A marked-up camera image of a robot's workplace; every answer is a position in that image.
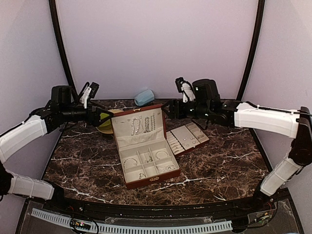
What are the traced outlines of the small red jewelry tray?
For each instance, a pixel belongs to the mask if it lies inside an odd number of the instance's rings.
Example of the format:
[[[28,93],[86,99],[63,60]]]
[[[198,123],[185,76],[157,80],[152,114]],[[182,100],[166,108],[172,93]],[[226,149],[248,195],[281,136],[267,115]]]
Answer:
[[[167,131],[166,137],[175,156],[198,148],[209,141],[208,136],[193,122]]]

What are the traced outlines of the large red jewelry box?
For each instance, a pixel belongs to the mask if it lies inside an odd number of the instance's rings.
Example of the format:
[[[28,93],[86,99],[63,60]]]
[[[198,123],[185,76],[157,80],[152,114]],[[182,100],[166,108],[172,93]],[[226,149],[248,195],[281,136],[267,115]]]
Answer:
[[[111,119],[127,189],[180,176],[166,138],[160,104],[114,114]]]

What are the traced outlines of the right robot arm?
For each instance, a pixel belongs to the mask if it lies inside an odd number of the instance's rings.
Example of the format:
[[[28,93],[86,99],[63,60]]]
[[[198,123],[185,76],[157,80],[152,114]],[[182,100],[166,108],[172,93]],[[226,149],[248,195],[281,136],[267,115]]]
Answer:
[[[258,184],[249,208],[260,211],[294,175],[312,162],[312,114],[308,107],[280,109],[249,101],[221,99],[216,82],[189,83],[176,78],[182,99],[168,101],[163,110],[170,118],[204,119],[206,123],[256,131],[273,170]]]

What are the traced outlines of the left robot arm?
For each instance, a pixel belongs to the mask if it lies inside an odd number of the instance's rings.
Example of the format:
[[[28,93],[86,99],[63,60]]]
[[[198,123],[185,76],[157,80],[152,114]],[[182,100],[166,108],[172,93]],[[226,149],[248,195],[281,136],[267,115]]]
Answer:
[[[69,202],[60,194],[60,189],[51,182],[19,175],[5,168],[9,158],[33,141],[50,134],[62,125],[72,122],[98,127],[110,120],[113,113],[91,102],[98,91],[95,82],[85,83],[82,91],[72,97],[73,87],[55,86],[51,98],[43,107],[33,110],[29,116],[0,136],[0,196],[19,195],[29,198],[49,200],[57,212],[69,208]]]

